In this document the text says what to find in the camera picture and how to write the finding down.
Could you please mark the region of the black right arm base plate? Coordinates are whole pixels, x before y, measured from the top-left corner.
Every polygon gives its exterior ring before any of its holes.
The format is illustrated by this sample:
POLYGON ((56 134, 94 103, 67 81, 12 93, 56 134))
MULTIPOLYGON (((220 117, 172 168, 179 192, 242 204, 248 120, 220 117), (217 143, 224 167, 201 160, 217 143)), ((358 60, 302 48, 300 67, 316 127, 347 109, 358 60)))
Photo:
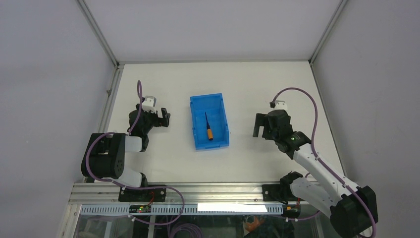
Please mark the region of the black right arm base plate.
POLYGON ((263 184, 262 185, 263 201, 277 201, 282 204, 289 202, 297 202, 298 198, 291 192, 290 186, 281 184, 263 184))

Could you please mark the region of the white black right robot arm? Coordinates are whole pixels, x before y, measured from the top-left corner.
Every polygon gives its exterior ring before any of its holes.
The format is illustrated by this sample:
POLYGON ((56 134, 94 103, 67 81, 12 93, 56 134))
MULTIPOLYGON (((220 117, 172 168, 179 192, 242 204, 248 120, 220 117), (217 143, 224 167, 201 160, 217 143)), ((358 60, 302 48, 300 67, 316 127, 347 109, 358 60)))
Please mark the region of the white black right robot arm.
POLYGON ((257 114, 253 136, 263 127, 262 137, 272 140, 279 151, 304 167, 318 185, 299 172, 289 172, 279 187, 268 190, 272 200, 287 204, 294 198, 310 203, 327 216, 343 238, 360 236, 368 228, 376 235, 378 222, 376 194, 369 186, 361 187, 338 173, 315 150, 313 142, 301 131, 294 131, 285 110, 257 114))

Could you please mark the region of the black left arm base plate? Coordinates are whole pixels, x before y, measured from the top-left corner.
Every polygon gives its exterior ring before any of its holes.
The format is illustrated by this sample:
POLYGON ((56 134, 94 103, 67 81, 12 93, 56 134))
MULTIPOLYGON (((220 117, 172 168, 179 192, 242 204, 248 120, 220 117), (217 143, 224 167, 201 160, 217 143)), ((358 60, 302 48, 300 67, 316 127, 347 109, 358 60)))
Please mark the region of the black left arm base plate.
POLYGON ((165 202, 166 188, 162 188, 163 184, 150 185, 150 189, 120 189, 118 195, 119 202, 165 202))

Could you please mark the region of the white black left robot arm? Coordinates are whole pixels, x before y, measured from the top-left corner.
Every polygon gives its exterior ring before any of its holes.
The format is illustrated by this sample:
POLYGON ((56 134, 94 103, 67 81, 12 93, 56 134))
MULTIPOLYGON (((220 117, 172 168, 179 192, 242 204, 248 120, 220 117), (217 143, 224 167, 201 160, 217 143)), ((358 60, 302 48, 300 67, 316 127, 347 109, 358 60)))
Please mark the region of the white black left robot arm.
POLYGON ((155 182, 249 182, 263 178, 264 159, 269 154, 261 151, 261 144, 238 131, 233 133, 232 146, 224 144, 219 126, 207 116, 198 126, 198 146, 183 114, 171 121, 165 108, 160 113, 134 110, 130 122, 136 125, 131 135, 92 134, 81 165, 83 175, 129 185, 136 201, 149 196, 149 188, 140 183, 142 174, 155 182), (203 131, 208 122, 215 132, 212 141, 203 131))

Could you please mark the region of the orange handled screwdriver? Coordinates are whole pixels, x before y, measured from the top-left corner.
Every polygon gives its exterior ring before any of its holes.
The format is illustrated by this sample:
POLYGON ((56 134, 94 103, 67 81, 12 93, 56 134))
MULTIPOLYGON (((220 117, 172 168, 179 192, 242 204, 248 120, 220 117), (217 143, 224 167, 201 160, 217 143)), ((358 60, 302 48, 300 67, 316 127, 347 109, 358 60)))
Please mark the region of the orange handled screwdriver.
POLYGON ((205 113, 205 117, 206 117, 206 127, 207 127, 207 136, 208 136, 208 140, 212 141, 213 140, 213 133, 210 127, 210 123, 208 121, 208 116, 207 113, 205 113))

